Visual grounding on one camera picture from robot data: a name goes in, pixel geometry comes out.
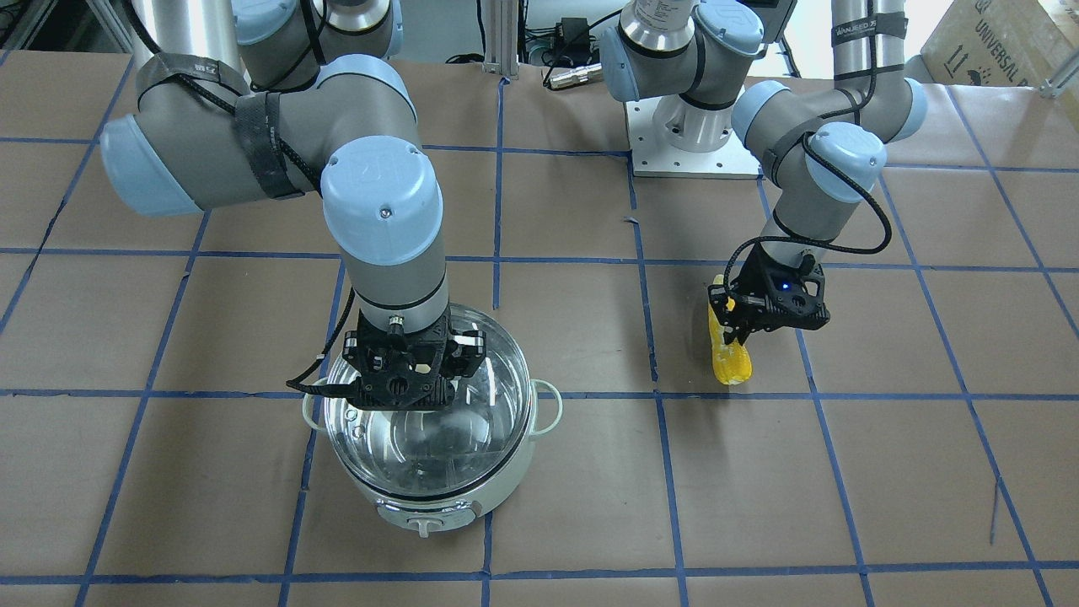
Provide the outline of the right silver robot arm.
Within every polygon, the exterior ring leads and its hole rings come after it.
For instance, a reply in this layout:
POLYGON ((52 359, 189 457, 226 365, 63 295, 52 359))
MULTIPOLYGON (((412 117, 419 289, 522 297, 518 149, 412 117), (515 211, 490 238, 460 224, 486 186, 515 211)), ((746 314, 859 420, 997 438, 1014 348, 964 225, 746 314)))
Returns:
POLYGON ((443 193, 388 63, 390 1, 125 1, 142 42, 138 111, 105 124, 110 183, 151 218, 320 195, 358 301, 358 373, 289 387, 371 411, 439 411, 486 356, 451 330, 443 193))

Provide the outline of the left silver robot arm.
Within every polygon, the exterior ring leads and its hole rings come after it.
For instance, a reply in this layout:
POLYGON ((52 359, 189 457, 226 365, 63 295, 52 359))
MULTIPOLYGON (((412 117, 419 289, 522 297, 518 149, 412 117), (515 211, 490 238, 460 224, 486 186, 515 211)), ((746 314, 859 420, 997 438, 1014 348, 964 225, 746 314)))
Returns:
POLYGON ((822 258, 861 203, 883 227, 882 242, 861 254, 883 252, 893 239, 872 189, 887 144, 920 130, 927 114, 921 85, 903 73, 905 4, 834 1, 831 20, 834 82, 814 94, 774 80, 745 85, 765 27, 738 1, 632 1, 599 39, 614 99, 671 99, 679 123, 724 118, 780 190, 760 236, 741 246, 740 272, 709 288, 725 345, 829 321, 822 258))

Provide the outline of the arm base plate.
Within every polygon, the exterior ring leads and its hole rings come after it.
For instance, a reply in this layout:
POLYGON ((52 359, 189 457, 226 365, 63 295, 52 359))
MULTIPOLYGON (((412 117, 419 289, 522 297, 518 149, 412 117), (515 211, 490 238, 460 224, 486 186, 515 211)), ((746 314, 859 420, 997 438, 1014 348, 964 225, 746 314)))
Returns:
POLYGON ((678 95, 625 104, 633 175, 752 180, 760 163, 730 126, 732 107, 691 106, 678 95))

